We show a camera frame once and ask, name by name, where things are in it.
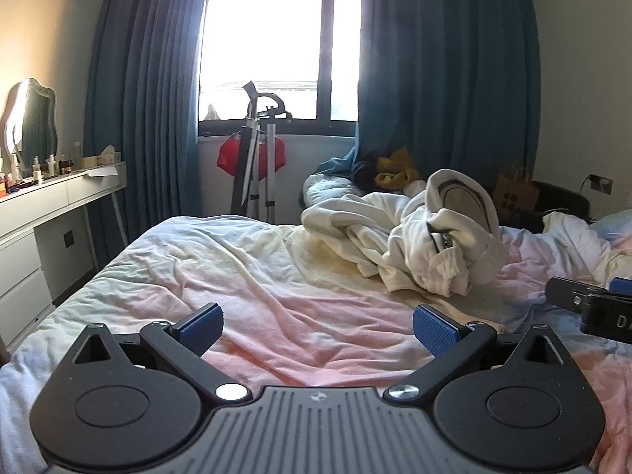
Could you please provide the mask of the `white zip-up jacket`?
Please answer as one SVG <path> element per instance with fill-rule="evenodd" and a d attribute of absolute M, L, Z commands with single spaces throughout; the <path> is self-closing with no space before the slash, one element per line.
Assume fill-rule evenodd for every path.
<path fill-rule="evenodd" d="M 391 292 L 465 295 L 487 285 L 506 263 L 491 196 L 452 169 L 429 176 L 415 196 L 374 192 L 313 204 L 302 225 L 365 277 Z"/>

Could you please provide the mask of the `black chair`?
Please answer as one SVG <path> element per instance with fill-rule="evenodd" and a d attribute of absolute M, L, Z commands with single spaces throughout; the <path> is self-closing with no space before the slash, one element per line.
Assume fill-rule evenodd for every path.
<path fill-rule="evenodd" d="M 539 192 L 534 205 L 535 212 L 561 212 L 584 220 L 589 219 L 590 202 L 582 194 L 541 181 L 532 181 L 532 185 Z"/>

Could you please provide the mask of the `brown paper bag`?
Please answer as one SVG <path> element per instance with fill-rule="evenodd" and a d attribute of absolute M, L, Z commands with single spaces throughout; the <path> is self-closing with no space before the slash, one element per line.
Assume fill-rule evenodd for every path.
<path fill-rule="evenodd" d="M 532 184 L 530 172 L 519 167 L 498 175 L 492 199 L 499 219 L 505 222 L 514 215 L 532 211 L 538 197 L 539 190 Z"/>

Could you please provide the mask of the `white dressing table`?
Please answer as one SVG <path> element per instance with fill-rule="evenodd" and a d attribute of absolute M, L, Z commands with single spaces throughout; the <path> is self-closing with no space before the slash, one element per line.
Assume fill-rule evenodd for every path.
<path fill-rule="evenodd" d="M 1 199 L 1 349 L 12 353 L 98 269 L 89 205 L 107 201 L 128 246 L 123 162 L 73 172 Z"/>

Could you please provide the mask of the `yellow garment on pile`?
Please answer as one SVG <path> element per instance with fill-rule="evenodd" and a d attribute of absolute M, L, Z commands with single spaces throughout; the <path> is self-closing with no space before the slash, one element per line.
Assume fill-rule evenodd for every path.
<path fill-rule="evenodd" d="M 408 184 L 420 179 L 406 148 L 400 148 L 388 157 L 378 158 L 375 184 L 383 190 L 403 190 Z"/>

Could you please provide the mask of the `red cloth on stand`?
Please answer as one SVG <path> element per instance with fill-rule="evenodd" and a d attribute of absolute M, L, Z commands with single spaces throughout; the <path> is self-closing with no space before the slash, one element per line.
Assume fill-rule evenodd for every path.
<path fill-rule="evenodd" d="M 224 170 L 229 175 L 237 172 L 237 160 L 240 146 L 240 134 L 232 134 L 225 140 L 218 150 L 218 168 Z M 286 165 L 285 144 L 280 137 L 275 138 L 274 145 L 274 168 L 280 170 Z M 259 148 L 259 178 L 266 178 L 267 168 L 267 146 L 262 142 Z"/>

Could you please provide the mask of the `white rolled comforter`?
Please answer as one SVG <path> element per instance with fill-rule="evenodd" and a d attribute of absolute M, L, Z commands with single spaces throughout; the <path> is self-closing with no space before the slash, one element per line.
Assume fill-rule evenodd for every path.
<path fill-rule="evenodd" d="M 325 175 L 317 172 L 310 175 L 303 183 L 302 198 L 304 208 L 332 198 L 344 196 L 363 196 L 363 190 L 355 186 L 348 178 L 338 175 Z"/>

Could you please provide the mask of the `left blue curtain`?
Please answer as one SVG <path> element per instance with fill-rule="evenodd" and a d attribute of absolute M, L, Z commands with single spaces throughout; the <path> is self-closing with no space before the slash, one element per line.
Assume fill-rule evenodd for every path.
<path fill-rule="evenodd" d="M 173 216 L 198 216 L 198 91 L 207 0 L 104 0 L 89 72 L 84 151 L 114 147 L 128 184 L 89 205 L 99 267 Z"/>

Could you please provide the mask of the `garment steamer stand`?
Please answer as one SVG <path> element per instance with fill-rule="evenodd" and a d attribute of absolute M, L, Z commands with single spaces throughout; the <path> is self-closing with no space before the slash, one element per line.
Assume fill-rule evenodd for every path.
<path fill-rule="evenodd" d="M 265 207 L 265 222 L 274 225 L 277 221 L 277 123 L 292 120 L 292 114 L 277 94 L 259 92 L 253 81 L 242 89 L 248 104 L 245 124 L 237 135 L 239 145 L 230 211 L 260 219 L 260 208 Z"/>

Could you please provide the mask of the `wavy vanity mirror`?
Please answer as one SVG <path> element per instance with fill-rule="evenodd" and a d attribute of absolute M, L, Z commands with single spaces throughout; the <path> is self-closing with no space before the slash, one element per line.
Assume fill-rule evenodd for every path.
<path fill-rule="evenodd" d="M 35 78 L 25 78 L 9 90 L 1 116 L 1 151 L 5 160 L 16 155 L 23 175 L 32 172 L 35 158 L 44 165 L 58 153 L 55 113 L 55 91 Z"/>

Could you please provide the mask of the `wall power socket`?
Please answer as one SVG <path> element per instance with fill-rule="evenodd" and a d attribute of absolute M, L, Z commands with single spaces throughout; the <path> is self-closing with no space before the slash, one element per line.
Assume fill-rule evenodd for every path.
<path fill-rule="evenodd" d="M 613 190 L 614 181 L 609 178 L 601 177 L 592 173 L 588 175 L 588 181 L 592 190 L 597 190 L 602 194 L 610 195 Z"/>

